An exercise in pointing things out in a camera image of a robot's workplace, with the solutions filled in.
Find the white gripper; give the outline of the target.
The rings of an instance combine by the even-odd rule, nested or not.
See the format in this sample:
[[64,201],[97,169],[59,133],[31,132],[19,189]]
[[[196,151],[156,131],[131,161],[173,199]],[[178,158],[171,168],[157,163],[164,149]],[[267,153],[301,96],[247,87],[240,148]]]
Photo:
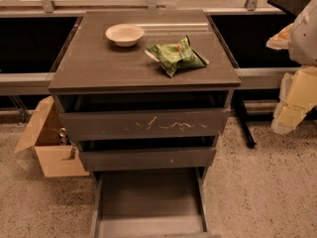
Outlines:
[[[317,65],[317,0],[311,0],[293,24],[270,37],[265,45],[277,51],[288,49],[290,58],[300,64]],[[306,66],[295,74],[286,73],[271,129],[280,135],[290,133],[316,105],[317,67]]]

